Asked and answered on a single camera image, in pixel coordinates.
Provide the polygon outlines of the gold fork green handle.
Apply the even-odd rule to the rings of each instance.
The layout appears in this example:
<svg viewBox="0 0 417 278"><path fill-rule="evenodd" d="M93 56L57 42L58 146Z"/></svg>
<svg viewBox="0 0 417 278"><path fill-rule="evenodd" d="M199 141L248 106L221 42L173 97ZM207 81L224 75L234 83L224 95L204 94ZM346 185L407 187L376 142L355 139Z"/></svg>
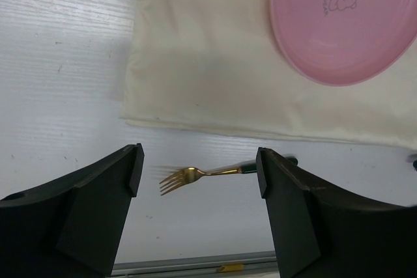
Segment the gold fork green handle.
<svg viewBox="0 0 417 278"><path fill-rule="evenodd" d="M256 172L257 165L254 160L209 171L203 171L197 167L184 167L169 174L159 183L160 195L163 196L175 191L178 188L188 184L193 184L203 177L226 176L232 174L253 174Z"/></svg>

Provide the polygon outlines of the cream cloth placemat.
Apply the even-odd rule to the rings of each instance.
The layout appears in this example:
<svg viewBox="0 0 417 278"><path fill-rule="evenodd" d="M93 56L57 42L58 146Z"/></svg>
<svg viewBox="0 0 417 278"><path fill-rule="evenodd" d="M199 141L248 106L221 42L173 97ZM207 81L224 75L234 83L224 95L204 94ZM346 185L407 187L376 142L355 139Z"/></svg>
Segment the cream cloth placemat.
<svg viewBox="0 0 417 278"><path fill-rule="evenodd" d="M416 149L416 40L369 80L323 85L280 51L270 0L136 0L122 118L263 139Z"/></svg>

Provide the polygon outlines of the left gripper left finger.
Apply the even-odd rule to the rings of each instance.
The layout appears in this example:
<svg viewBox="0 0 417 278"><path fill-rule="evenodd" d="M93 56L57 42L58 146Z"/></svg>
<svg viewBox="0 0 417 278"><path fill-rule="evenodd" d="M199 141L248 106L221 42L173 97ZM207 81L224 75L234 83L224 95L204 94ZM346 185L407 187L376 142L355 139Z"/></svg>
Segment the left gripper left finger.
<svg viewBox="0 0 417 278"><path fill-rule="evenodd" d="M144 162L140 144L1 200L2 277L109 277Z"/></svg>

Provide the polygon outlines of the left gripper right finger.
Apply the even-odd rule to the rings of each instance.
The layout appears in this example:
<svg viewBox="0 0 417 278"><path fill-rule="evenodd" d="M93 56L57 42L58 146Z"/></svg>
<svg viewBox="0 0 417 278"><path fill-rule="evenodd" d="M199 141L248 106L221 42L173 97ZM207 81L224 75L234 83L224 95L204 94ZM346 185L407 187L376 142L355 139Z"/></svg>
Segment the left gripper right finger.
<svg viewBox="0 0 417 278"><path fill-rule="evenodd" d="M281 277L415 277L416 208L347 191L269 148L256 157Z"/></svg>

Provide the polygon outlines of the pink plate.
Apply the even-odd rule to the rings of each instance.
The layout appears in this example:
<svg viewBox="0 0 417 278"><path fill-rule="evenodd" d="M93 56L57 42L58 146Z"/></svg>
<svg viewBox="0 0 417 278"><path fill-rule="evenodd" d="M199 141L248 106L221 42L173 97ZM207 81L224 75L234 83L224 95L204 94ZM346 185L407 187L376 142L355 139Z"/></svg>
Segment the pink plate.
<svg viewBox="0 0 417 278"><path fill-rule="evenodd" d="M270 0L274 37L287 61L323 85L379 75L416 40L416 0Z"/></svg>

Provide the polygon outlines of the gold spoon green handle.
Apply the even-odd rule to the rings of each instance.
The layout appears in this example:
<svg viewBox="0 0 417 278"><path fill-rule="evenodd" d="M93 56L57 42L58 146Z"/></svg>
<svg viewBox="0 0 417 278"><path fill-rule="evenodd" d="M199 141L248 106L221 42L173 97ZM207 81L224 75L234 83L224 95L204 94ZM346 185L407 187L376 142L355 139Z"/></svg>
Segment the gold spoon green handle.
<svg viewBox="0 0 417 278"><path fill-rule="evenodd" d="M410 163L413 169L417 170L417 154L411 154L407 156L407 163Z"/></svg>

